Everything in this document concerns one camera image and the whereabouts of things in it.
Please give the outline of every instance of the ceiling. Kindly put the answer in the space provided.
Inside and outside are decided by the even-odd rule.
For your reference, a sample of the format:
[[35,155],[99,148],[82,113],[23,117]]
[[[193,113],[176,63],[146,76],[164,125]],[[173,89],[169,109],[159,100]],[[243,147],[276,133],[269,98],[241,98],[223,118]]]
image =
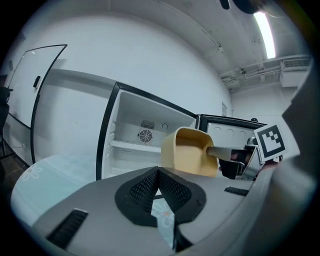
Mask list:
[[276,51],[276,58],[269,60],[254,16],[240,11],[232,1],[225,10],[219,0],[109,0],[108,10],[170,30],[196,49],[230,90],[276,83],[282,59],[309,54],[280,9],[273,12],[277,17],[267,16]]

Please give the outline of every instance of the fan grille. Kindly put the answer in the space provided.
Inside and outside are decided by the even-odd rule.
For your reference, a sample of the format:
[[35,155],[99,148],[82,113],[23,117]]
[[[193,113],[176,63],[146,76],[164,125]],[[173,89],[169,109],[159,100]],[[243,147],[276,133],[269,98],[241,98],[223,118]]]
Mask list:
[[152,139],[152,133],[151,133],[151,131],[149,131],[149,130],[142,130],[142,131],[140,132],[139,137],[140,137],[140,140],[141,140],[142,142],[146,143],[146,142],[151,141],[151,139]]

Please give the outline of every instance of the white wall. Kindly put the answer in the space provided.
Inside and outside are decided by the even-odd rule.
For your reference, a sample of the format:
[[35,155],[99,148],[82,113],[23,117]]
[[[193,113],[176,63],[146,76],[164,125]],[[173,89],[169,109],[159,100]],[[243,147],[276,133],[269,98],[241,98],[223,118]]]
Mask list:
[[300,153],[290,128],[282,118],[283,112],[291,104],[296,89],[296,87],[281,87],[280,84],[275,83],[231,93],[233,117],[245,120],[257,118],[258,122],[267,125],[279,124],[288,146],[288,152],[283,155],[284,158]]
[[[154,23],[106,12],[106,9],[104,1],[95,1],[95,4],[89,0],[52,2],[22,29],[25,40],[10,52],[6,61],[12,60],[16,67],[26,50],[68,44],[55,69],[119,81],[196,114],[220,116],[223,101],[227,115],[232,115],[233,105],[227,88],[212,67],[186,42]],[[56,102],[67,100],[61,94],[57,97]],[[43,115],[46,118],[38,118],[37,114],[36,123],[51,122],[54,127],[49,137],[54,140],[53,131],[59,122],[54,119],[52,109]]]

